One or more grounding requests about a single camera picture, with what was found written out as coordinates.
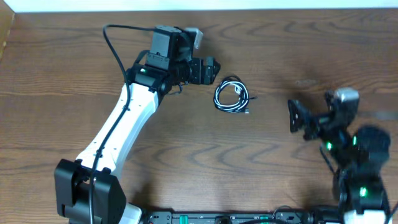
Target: white wall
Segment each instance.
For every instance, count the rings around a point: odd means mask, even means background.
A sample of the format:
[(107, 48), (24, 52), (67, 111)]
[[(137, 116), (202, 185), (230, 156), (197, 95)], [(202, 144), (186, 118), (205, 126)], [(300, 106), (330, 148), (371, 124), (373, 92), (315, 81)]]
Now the white wall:
[(398, 7), (398, 0), (5, 0), (14, 12)]

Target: white cable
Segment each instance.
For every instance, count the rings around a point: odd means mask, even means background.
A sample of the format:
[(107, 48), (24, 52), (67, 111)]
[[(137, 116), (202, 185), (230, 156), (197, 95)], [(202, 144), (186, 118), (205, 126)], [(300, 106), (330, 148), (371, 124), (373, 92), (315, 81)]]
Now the white cable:
[[(233, 105), (224, 105), (220, 103), (220, 93), (228, 85), (234, 85), (235, 93), (239, 95), (238, 102)], [(217, 109), (224, 112), (248, 113), (249, 111), (246, 109), (246, 107), (249, 104), (249, 100), (255, 98), (257, 97), (249, 98), (248, 89), (243, 84), (241, 79), (236, 75), (231, 75), (229, 77), (224, 78), (223, 81), (221, 81), (220, 85), (216, 88), (216, 91), (214, 93), (214, 104)]]

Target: wood grain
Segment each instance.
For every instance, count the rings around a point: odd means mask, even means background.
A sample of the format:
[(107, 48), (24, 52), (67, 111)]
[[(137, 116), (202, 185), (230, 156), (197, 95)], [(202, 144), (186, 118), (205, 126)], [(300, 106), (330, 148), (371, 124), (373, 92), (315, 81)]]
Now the wood grain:
[[(318, 141), (289, 133), (287, 99), (325, 111), (323, 92), (360, 91), (358, 117), (392, 138), (382, 175), (398, 200), (398, 10), (18, 14), (0, 64), (0, 223), (66, 223), (53, 170), (100, 130), (123, 79), (101, 35), (105, 23), (199, 27), (197, 56), (221, 63), (251, 95), (250, 114), (214, 108), (215, 85), (164, 98), (142, 129), (121, 180), (130, 202), (174, 210), (270, 210), (335, 202)], [(150, 33), (110, 32), (130, 66)]]

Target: cardboard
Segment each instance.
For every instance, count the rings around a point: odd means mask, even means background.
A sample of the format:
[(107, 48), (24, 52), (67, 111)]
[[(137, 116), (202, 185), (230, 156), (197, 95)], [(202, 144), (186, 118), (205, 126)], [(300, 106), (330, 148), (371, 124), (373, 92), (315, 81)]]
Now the cardboard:
[(6, 40), (14, 22), (14, 15), (10, 7), (3, 0), (0, 0), (0, 61), (7, 45)]

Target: wooden tabletop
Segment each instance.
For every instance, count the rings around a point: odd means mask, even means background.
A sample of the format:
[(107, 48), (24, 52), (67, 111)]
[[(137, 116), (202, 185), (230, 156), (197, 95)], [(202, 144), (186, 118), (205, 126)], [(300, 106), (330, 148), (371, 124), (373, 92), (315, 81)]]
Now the wooden tabletop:
[[(320, 142), (290, 134), (287, 100), (326, 111), (324, 91), (343, 86), (361, 95), (349, 130), (371, 123), (391, 134), (382, 177), (398, 200), (397, 9), (18, 14), (0, 63), (0, 223), (67, 222), (54, 168), (95, 137), (123, 85), (106, 23), (199, 27), (196, 56), (221, 64), (214, 85), (166, 96), (143, 127), (121, 179), (130, 202), (184, 211), (336, 204)], [(130, 67), (152, 34), (109, 36)], [(249, 114), (214, 107), (216, 85), (232, 73), (258, 96)]]

